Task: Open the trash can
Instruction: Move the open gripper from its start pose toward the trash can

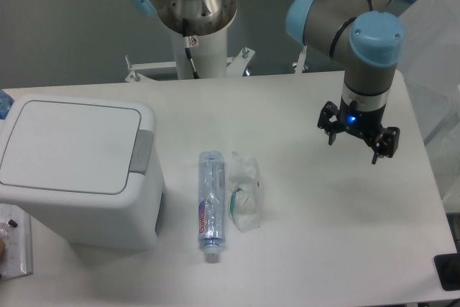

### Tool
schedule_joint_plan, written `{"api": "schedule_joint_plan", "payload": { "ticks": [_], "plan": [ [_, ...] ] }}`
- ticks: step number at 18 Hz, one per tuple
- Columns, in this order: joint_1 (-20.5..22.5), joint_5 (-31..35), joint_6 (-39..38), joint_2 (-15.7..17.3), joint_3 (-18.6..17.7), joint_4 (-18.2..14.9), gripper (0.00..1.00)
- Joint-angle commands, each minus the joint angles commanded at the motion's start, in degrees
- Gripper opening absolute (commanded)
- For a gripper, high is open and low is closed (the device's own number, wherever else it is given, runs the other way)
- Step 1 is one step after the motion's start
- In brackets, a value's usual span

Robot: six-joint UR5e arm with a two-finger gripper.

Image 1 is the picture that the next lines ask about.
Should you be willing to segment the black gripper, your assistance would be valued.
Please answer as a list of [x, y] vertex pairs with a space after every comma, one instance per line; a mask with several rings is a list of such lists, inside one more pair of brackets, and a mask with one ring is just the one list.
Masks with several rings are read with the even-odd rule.
[[382, 127], [384, 112], [385, 106], [374, 111], [358, 111], [343, 99], [339, 108], [327, 101], [320, 111], [317, 127], [326, 133], [329, 145], [341, 131], [364, 140], [374, 152], [372, 164], [375, 165], [379, 158], [392, 158], [399, 145], [400, 129]]

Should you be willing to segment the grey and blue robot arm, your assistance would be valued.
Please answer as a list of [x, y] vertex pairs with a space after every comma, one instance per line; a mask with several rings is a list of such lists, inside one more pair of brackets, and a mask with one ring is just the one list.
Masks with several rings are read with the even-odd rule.
[[[146, 17], [158, 16], [177, 38], [178, 77], [226, 75], [226, 42], [198, 50], [206, 37], [225, 33], [236, 16], [236, 0], [129, 0]], [[387, 104], [404, 40], [401, 21], [385, 11], [392, 0], [294, 0], [286, 32], [306, 48], [327, 55], [344, 69], [339, 104], [321, 109], [318, 127], [333, 142], [342, 132], [362, 139], [374, 159], [392, 157], [400, 130], [384, 127]]]

